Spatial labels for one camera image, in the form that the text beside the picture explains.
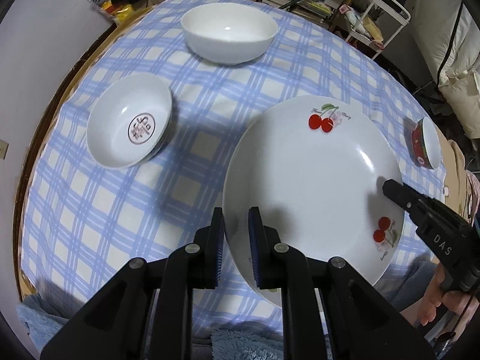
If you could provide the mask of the person's right hand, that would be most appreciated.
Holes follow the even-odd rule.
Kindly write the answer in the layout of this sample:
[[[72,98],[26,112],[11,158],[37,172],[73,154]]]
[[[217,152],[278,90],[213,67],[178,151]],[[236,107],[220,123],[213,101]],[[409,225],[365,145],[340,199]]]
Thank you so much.
[[[417,319],[422,326],[434,320],[439,306],[446,306],[449,311],[460,317],[460,323],[468,323],[479,307],[479,301],[474,297],[458,291],[445,292],[441,286],[445,280],[446,272],[440,263],[431,279],[424,296],[422,297]]]

